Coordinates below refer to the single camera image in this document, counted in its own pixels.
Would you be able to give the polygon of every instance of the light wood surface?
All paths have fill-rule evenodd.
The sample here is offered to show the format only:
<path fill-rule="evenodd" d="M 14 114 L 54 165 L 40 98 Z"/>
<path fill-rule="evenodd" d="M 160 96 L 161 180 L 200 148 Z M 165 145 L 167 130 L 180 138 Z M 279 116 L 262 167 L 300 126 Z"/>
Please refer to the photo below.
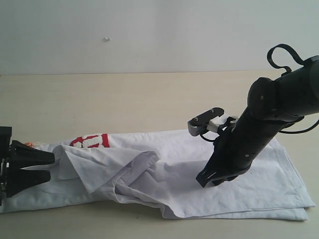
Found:
<path fill-rule="evenodd" d="M 187 128 L 212 107 L 240 115 L 250 85 L 280 71 L 0 77 L 0 125 L 21 142 L 55 142 L 96 132 Z M 293 129 L 303 129 L 318 115 Z M 277 136 L 319 202 L 319 130 Z M 319 211 L 306 222 L 279 220 L 164 220 L 157 209 L 101 202 L 0 215 L 0 237 L 10 238 L 318 238 Z"/>

